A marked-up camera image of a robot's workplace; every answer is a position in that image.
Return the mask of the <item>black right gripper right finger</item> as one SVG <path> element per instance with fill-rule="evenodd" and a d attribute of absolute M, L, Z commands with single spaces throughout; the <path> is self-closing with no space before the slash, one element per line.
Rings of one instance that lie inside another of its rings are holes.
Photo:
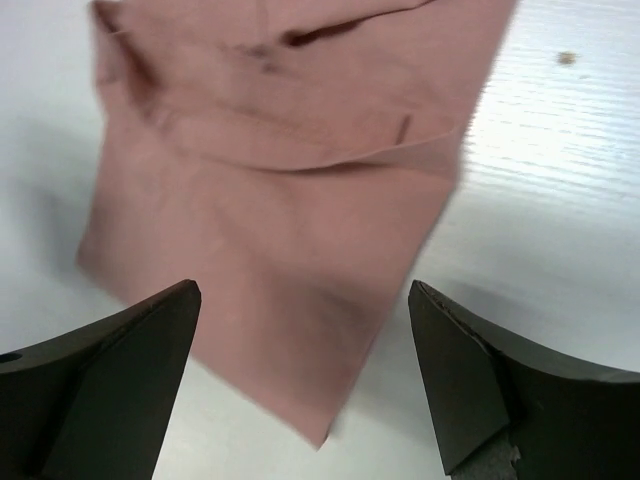
<path fill-rule="evenodd" d="M 411 328 L 453 479 L 635 479 L 639 376 L 533 342 L 414 281 Z"/>

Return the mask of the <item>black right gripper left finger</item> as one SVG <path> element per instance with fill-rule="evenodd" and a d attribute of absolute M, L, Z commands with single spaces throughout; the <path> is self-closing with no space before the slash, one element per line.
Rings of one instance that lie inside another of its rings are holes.
<path fill-rule="evenodd" d="M 2 478 L 152 478 L 200 307 L 197 283 L 183 280 L 2 354 Z"/>

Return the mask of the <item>pink t shirt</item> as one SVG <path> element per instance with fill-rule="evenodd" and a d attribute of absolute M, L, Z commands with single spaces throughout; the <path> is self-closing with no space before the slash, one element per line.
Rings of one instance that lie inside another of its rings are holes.
<path fill-rule="evenodd" d="M 183 278 L 201 363 L 322 445 L 459 181 L 511 1 L 93 1 L 79 266 Z"/>

